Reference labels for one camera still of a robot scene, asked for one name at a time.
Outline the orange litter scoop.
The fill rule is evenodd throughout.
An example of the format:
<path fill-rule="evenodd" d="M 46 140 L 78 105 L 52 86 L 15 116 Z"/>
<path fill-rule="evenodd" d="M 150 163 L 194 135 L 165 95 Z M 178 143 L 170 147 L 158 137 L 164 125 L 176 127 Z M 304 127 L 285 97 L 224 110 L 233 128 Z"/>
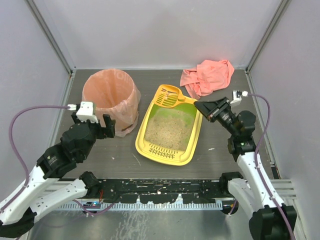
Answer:
<path fill-rule="evenodd" d="M 152 100 L 154 104 L 163 108 L 174 108 L 180 104 L 194 104 L 195 101 L 196 99 L 185 96 L 180 88 L 169 84 L 161 84 Z"/>

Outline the yellow green litter box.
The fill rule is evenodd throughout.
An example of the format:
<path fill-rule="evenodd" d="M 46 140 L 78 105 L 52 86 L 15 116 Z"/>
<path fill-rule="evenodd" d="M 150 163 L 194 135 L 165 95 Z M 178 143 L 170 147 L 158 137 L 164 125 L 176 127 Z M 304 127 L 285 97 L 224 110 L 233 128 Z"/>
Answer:
<path fill-rule="evenodd" d="M 135 148 L 157 163 L 183 166 L 194 156 L 201 126 L 201 113 L 193 104 L 166 108 L 152 100 L 138 130 Z"/>

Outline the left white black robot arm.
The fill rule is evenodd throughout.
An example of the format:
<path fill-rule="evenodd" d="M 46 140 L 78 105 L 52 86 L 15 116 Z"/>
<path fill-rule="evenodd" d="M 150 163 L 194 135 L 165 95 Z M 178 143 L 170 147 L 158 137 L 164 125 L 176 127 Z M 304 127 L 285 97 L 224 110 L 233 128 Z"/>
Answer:
<path fill-rule="evenodd" d="M 60 142 L 49 147 L 37 160 L 23 191 L 14 191 L 0 204 L 0 236 L 18 238 L 27 233 L 37 221 L 58 206 L 81 197 L 95 197 L 101 192 L 101 184 L 94 174 L 85 171 L 66 187 L 47 196 L 42 193 L 83 163 L 89 156 L 96 140 L 115 137 L 115 120 L 103 115 L 105 126 L 100 122 L 80 121 L 73 114 L 74 124 L 66 130 Z"/>

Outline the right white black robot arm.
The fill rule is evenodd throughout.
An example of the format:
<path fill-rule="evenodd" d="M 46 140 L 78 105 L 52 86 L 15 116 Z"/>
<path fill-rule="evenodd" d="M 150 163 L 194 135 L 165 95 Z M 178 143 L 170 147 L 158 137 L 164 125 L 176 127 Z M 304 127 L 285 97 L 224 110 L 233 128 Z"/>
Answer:
<path fill-rule="evenodd" d="M 242 173 L 227 172 L 220 177 L 223 192 L 230 193 L 249 217 L 254 240 L 293 240 L 297 212 L 286 205 L 271 183 L 255 144 L 256 116 L 248 111 L 232 112 L 228 98 L 195 101 L 194 106 L 211 123 L 219 122 L 230 134 L 228 151 Z"/>

